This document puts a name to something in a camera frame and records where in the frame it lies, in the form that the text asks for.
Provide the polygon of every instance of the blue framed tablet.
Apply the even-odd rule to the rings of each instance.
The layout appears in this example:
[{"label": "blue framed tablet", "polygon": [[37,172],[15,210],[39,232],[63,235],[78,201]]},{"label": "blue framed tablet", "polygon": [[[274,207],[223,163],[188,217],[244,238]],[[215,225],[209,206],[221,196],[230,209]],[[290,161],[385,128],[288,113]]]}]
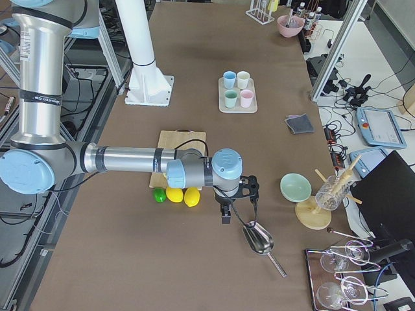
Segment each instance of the blue framed tablet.
[{"label": "blue framed tablet", "polygon": [[364,178],[387,157],[388,152],[382,146],[353,151],[349,154],[350,161],[353,162],[359,154],[361,155],[361,158],[356,163],[355,170],[359,173],[361,178]]},{"label": "blue framed tablet", "polygon": [[395,116],[390,110],[359,107],[356,110],[356,118],[362,136],[369,145],[407,147]]}]

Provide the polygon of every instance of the bowl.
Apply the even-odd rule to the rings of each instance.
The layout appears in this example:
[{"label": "bowl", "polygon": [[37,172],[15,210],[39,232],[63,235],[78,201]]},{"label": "bowl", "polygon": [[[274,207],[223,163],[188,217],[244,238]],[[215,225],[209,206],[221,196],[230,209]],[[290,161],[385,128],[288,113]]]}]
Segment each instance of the bowl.
[{"label": "bowl", "polygon": [[282,15],[280,17],[278,17],[277,19],[277,26],[278,26],[278,31],[279,33],[286,38],[291,38],[296,36],[297,34],[300,33],[301,29],[303,29],[304,26],[304,19],[299,18],[298,16],[292,16],[291,20],[294,23],[298,24],[297,28],[287,28],[285,25],[287,24],[287,18],[288,15]]},{"label": "bowl", "polygon": [[311,185],[307,178],[300,174],[290,173],[281,179],[281,193],[287,200],[298,203],[305,201],[311,195]]}]

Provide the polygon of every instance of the metal scoop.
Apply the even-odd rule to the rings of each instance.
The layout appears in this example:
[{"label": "metal scoop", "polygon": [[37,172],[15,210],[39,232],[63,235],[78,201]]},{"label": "metal scoop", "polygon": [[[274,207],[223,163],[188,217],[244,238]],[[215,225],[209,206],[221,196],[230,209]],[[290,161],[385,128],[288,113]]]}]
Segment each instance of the metal scoop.
[{"label": "metal scoop", "polygon": [[242,229],[252,250],[260,255],[268,255],[269,259],[275,265],[275,268],[277,268],[277,270],[281,273],[281,276],[286,277],[287,274],[285,273],[283,267],[281,267],[279,262],[271,254],[271,250],[274,247],[274,239],[272,238],[272,235],[259,223],[256,223],[251,229],[246,227],[243,227]]}]

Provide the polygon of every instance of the folded cloth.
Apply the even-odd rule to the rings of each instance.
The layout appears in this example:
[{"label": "folded cloth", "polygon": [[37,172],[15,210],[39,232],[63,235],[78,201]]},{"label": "folded cloth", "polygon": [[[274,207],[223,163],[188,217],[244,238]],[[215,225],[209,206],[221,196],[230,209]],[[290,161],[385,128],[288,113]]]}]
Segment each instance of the folded cloth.
[{"label": "folded cloth", "polygon": [[285,123],[293,134],[314,133],[313,125],[306,113],[303,115],[289,115],[285,119]]}]

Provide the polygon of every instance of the scoop handle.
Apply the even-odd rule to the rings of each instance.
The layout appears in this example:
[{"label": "scoop handle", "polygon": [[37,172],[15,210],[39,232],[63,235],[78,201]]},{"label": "scoop handle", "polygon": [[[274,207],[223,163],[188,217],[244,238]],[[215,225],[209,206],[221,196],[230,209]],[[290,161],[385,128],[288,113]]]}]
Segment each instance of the scoop handle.
[{"label": "scoop handle", "polygon": [[278,272],[281,274],[282,277],[287,277],[288,275],[285,273],[283,267],[281,267],[281,264],[275,259],[275,257],[270,253],[267,254],[269,259],[272,261],[272,263],[275,265],[275,268],[277,268]]}]

